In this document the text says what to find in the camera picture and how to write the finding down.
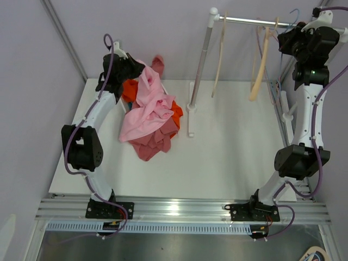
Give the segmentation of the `beige wooden hanger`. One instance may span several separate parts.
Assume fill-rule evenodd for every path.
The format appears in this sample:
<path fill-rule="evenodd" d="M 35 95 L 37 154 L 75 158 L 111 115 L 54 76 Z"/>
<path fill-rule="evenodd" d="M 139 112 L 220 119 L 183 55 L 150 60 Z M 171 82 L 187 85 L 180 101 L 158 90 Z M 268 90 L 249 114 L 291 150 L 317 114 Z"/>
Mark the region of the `beige wooden hanger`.
<path fill-rule="evenodd" d="M 276 17 L 274 20 L 275 25 L 273 26 L 273 30 L 270 29 L 269 26 L 264 26 L 265 34 L 263 38 L 263 45 L 260 43 L 259 34 L 261 32 L 261 27 L 256 29 L 256 40 L 257 40 L 257 46 L 262 47 L 263 49 L 259 52 L 260 54 L 260 66 L 258 73 L 256 75 L 256 78 L 254 78 L 255 73 L 255 66 L 257 61 L 257 55 L 254 55 L 254 61 L 253 61 L 253 67 L 252 67 L 252 82 L 251 82 L 251 92 L 249 95 L 249 101 L 253 102 L 256 101 L 261 84 L 263 82 L 263 77 L 266 74 L 266 62 L 268 57 L 268 50 L 269 50 L 269 40 L 271 37 L 274 36 L 275 31 L 277 30 L 278 24 L 279 24 L 279 17 Z"/>
<path fill-rule="evenodd" d="M 214 96 L 215 96 L 218 81 L 219 81 L 219 76 L 220 76 L 222 56 L 223 56 L 223 46 L 224 46 L 225 31 L 226 31 L 226 23 L 227 23 L 227 15 L 228 15 L 228 11 L 226 11 L 224 16 L 223 16 L 223 25 L 222 25 L 221 36 L 220 36 L 219 60 L 218 60 L 214 85 L 212 88 L 211 98 L 214 98 Z"/>

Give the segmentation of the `light pink t shirt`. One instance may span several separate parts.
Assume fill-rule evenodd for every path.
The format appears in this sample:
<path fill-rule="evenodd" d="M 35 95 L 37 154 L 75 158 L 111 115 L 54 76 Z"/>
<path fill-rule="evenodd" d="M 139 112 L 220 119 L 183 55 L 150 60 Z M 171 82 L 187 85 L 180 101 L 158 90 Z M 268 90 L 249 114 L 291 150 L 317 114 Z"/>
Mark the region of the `light pink t shirt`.
<path fill-rule="evenodd" d="M 171 108 L 174 100 L 175 96 L 164 91 L 159 74 L 145 66 L 138 81 L 135 99 L 138 107 L 125 115 L 119 141 L 142 138 L 162 127 L 173 115 Z"/>

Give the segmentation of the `dusty red t shirt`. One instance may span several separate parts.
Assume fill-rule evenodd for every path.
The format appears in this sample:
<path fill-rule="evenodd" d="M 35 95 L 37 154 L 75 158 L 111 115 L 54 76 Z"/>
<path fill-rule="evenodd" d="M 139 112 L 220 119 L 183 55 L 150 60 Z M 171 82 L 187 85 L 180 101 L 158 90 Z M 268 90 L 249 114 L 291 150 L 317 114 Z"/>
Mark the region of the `dusty red t shirt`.
<path fill-rule="evenodd" d="M 143 161 L 149 161 L 158 152 L 168 152 L 171 148 L 171 139 L 178 133 L 178 128 L 172 118 L 155 132 L 129 141 L 135 149 L 138 157 Z"/>

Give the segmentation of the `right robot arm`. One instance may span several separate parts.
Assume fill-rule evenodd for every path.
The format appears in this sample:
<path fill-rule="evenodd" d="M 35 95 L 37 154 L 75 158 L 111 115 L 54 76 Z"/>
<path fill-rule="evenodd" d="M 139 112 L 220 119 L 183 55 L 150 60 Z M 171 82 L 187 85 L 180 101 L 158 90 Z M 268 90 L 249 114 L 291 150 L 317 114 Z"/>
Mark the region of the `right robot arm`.
<path fill-rule="evenodd" d="M 292 74 L 296 127 L 291 144 L 276 153 L 274 174 L 246 204 L 254 220 L 278 211 L 276 200 L 284 189 L 292 188 L 298 196 L 309 198 L 321 187 L 323 166 L 331 155 L 324 149 L 321 134 L 324 99 L 331 85 L 326 62 L 339 40 L 340 34 L 332 27 L 314 27 L 304 22 L 278 36 L 279 51 L 296 59 Z"/>

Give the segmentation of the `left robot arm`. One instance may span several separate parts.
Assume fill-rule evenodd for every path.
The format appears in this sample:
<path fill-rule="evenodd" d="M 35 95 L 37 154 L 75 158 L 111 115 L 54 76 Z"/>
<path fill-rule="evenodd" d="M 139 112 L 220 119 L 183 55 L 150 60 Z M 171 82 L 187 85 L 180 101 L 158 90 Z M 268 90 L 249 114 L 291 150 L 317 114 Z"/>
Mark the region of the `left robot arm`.
<path fill-rule="evenodd" d="M 83 176 L 91 199 L 100 202 L 98 212 L 105 218 L 112 218 L 117 204 L 112 201 L 114 192 L 102 171 L 103 147 L 98 131 L 119 102 L 124 82 L 139 77 L 145 66 L 129 53 L 110 53 L 103 57 L 103 68 L 91 106 L 80 120 L 62 127 L 61 138 L 67 173 Z"/>

